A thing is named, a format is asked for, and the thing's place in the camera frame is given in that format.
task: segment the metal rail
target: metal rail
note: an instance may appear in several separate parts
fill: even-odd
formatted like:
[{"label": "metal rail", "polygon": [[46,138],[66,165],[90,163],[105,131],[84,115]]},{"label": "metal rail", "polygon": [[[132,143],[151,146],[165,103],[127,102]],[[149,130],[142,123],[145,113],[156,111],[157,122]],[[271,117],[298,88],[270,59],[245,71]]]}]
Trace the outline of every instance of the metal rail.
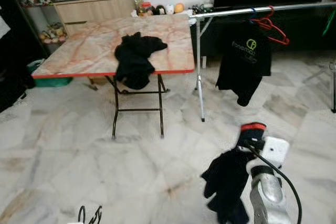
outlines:
[{"label": "metal rail", "polygon": [[[307,9],[307,8],[323,8],[323,7],[336,7],[336,2],[325,2],[325,3],[315,3],[315,4],[298,4],[298,5],[280,5],[280,6],[273,6],[274,11],[279,10],[295,10],[295,9]],[[256,7],[254,8],[255,12],[262,13],[262,12],[269,12],[272,9],[268,6],[265,7]],[[203,93],[202,93],[202,78],[201,78],[201,36],[205,32],[205,30],[210,25],[211,21],[214,17],[225,17],[230,15],[237,15],[237,14],[248,14],[253,13],[254,10],[252,8],[245,8],[245,9],[238,9],[238,10],[226,10],[223,12],[214,12],[214,13],[205,13],[205,14],[196,14],[190,16],[190,19],[196,18],[196,43],[197,43],[197,77],[196,77],[196,87],[198,89],[199,100],[201,104],[201,119],[202,122],[205,121],[205,110],[203,104]],[[205,24],[204,28],[201,31],[201,20],[204,18],[210,18],[207,23]],[[333,108],[332,111],[336,112],[336,95],[333,98]]]}]

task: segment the black cable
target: black cable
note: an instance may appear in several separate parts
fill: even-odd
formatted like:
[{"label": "black cable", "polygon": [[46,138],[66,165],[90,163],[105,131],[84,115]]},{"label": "black cable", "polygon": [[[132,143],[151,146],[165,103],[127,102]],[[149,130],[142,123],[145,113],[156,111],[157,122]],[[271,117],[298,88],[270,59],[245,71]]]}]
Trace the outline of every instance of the black cable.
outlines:
[{"label": "black cable", "polygon": [[264,163],[266,163],[267,165],[269,165],[273,170],[275,170],[281,177],[284,178],[285,181],[287,181],[288,185],[290,186],[290,188],[292,189],[294,195],[295,195],[295,199],[296,202],[298,204],[298,208],[299,208],[299,216],[298,216],[298,222],[297,224],[301,224],[301,219],[302,219],[302,205],[301,205],[301,201],[300,201],[300,197],[297,193],[297,191],[295,190],[295,187],[293,185],[293,183],[290,181],[290,179],[283,174],[278,168],[276,168],[271,162],[267,161],[266,159],[264,159],[258,152],[256,152],[256,150],[248,144],[247,141],[245,141],[245,144],[247,146],[247,148],[254,154],[256,155],[258,158],[260,158]]}]

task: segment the black cloth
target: black cloth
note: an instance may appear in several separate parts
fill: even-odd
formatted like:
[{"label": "black cloth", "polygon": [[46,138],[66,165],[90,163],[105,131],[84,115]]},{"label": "black cloth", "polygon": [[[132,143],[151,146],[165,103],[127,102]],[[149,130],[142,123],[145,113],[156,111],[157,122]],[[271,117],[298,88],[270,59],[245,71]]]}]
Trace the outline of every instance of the black cloth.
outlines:
[{"label": "black cloth", "polygon": [[142,89],[149,83],[149,75],[155,71],[148,58],[155,51],[167,48],[160,38],[144,36],[140,32],[122,37],[115,56],[119,61],[117,80],[131,89]]},{"label": "black cloth", "polygon": [[216,86],[231,89],[237,103],[247,106],[263,76],[270,76],[271,47],[269,39],[257,24],[250,22],[226,26],[216,42],[222,54]]},{"label": "black cloth", "polygon": [[[265,129],[266,126],[261,123],[242,125],[238,138],[239,145],[251,138],[261,140]],[[234,148],[214,159],[208,170],[201,175],[206,181],[204,197],[209,198],[216,194],[208,203],[208,208],[217,212],[220,224],[225,224],[227,221],[232,224],[249,222],[240,196],[249,176],[246,164],[253,158],[252,153],[241,152],[238,148]]]}]

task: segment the white tile floor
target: white tile floor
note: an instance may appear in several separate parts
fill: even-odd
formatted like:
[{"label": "white tile floor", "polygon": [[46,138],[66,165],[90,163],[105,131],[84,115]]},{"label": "white tile floor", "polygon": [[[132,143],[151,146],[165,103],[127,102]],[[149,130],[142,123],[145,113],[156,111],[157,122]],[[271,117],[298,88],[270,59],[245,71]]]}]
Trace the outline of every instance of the white tile floor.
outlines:
[{"label": "white tile floor", "polygon": [[[283,166],[301,197],[304,224],[336,223],[336,115],[329,109],[329,77],[302,80],[334,52],[274,56],[272,77],[241,108],[231,91],[214,84],[218,62],[203,71],[206,122],[199,116],[195,75],[164,76],[165,139],[159,114],[120,113],[111,141],[112,87],[89,89],[87,79],[62,88],[35,88],[0,114],[0,223],[67,224],[81,205],[87,222],[102,205],[101,223],[216,223],[199,177],[237,140],[239,126],[268,125],[267,134],[290,142]],[[155,89],[156,79],[147,89]],[[155,106],[155,95],[127,96],[122,107]],[[286,187],[293,223],[297,209]],[[250,184],[243,193],[249,202]]]}]

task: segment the green basket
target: green basket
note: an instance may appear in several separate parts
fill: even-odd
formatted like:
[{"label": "green basket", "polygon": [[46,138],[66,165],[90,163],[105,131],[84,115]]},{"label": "green basket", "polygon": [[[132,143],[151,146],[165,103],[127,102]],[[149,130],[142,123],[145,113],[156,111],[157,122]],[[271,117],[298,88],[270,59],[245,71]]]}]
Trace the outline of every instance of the green basket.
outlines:
[{"label": "green basket", "polygon": [[[33,73],[42,63],[42,60],[35,60],[27,65],[29,73]],[[63,87],[68,85],[72,78],[48,78],[48,79],[35,79],[35,85],[39,88],[46,87]]]}]

